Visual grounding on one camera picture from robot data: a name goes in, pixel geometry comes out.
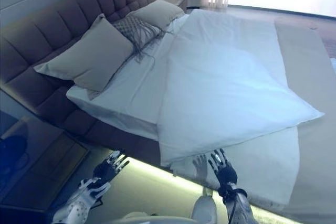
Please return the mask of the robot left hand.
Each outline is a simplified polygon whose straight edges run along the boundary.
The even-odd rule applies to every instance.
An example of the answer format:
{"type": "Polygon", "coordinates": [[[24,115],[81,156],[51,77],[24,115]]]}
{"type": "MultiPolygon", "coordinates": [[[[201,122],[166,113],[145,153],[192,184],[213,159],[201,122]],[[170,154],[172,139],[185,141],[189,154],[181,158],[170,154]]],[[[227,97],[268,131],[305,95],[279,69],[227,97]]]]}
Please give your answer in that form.
{"type": "Polygon", "coordinates": [[[121,151],[112,151],[100,164],[93,170],[93,178],[102,182],[111,182],[128,164],[128,156],[121,151]]]}

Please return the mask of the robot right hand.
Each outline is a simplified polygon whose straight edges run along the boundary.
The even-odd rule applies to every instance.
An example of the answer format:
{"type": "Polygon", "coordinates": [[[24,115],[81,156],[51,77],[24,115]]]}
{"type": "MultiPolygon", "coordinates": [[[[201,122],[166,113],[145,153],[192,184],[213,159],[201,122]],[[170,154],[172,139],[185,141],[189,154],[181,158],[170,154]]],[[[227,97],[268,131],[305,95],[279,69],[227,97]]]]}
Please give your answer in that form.
{"type": "Polygon", "coordinates": [[[226,158],[222,148],[214,150],[211,153],[211,157],[208,162],[220,184],[220,188],[224,188],[227,185],[237,184],[237,173],[226,158]]]}

